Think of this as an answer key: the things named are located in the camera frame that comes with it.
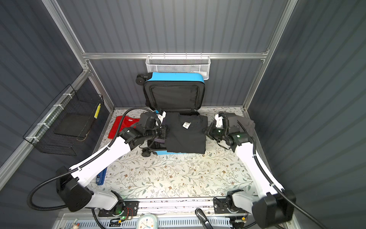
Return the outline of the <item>black t-shirt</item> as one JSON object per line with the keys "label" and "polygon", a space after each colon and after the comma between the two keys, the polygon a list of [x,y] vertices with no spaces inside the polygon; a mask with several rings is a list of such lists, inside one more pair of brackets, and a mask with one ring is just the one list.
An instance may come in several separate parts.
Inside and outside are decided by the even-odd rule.
{"label": "black t-shirt", "polygon": [[208,117],[205,115],[182,115],[167,113],[165,147],[171,153],[204,154]]}

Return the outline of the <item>blue hardshell suitcase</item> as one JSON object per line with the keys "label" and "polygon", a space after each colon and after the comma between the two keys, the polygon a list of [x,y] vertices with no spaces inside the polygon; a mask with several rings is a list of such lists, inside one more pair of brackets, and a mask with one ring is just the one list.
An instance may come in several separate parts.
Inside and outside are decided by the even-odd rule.
{"label": "blue hardshell suitcase", "polygon": [[[143,87],[146,105],[160,113],[180,113],[182,115],[201,115],[205,94],[205,82],[199,73],[148,73],[139,74],[136,83]],[[154,139],[147,141],[142,156],[174,154],[166,147],[155,146]]]}

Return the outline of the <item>purple trousers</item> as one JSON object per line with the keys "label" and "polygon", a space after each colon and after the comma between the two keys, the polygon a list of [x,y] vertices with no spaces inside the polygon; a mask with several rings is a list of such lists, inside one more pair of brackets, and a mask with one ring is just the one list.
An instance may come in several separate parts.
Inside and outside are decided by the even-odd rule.
{"label": "purple trousers", "polygon": [[165,139],[162,138],[156,138],[154,139],[155,146],[158,148],[164,148],[165,147]]}

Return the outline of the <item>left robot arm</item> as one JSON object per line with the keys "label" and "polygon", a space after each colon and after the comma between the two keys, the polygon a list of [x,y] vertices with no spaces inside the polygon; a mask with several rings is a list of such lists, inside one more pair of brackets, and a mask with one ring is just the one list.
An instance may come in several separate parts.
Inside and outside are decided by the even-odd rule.
{"label": "left robot arm", "polygon": [[166,112],[146,112],[140,115],[139,122],[122,131],[117,131],[115,140],[84,161],[72,166],[70,175],[60,178],[56,183],[58,195],[67,209],[76,212],[84,208],[114,210],[123,202],[116,192],[97,191],[90,182],[114,161],[128,154],[147,140],[165,137],[163,119]]}

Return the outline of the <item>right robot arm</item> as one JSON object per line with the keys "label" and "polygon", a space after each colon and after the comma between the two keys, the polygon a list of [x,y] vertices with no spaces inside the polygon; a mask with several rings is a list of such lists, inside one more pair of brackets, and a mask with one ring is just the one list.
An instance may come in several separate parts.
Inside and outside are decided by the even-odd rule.
{"label": "right robot arm", "polygon": [[245,165],[256,188],[256,194],[243,189],[229,191],[224,206],[230,212],[243,210],[251,214],[257,225],[265,229],[292,220],[296,197],[292,191],[284,190],[258,154],[254,128],[251,119],[220,112],[214,116],[206,135],[217,143],[225,142],[224,148],[232,150]]}

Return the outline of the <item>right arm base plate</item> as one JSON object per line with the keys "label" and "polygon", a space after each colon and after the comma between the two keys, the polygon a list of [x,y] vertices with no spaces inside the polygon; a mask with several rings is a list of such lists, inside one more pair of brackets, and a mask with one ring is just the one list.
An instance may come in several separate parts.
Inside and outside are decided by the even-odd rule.
{"label": "right arm base plate", "polygon": [[252,212],[253,204],[244,202],[241,207],[234,204],[231,199],[227,198],[213,198],[213,208],[215,214],[248,214]]}

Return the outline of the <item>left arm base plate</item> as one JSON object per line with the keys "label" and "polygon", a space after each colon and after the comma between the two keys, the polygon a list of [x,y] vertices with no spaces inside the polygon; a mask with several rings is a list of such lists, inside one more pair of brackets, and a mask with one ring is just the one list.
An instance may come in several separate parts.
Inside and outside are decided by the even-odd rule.
{"label": "left arm base plate", "polygon": [[111,210],[100,210],[98,217],[127,217],[136,216],[139,209],[139,201],[118,202]]}

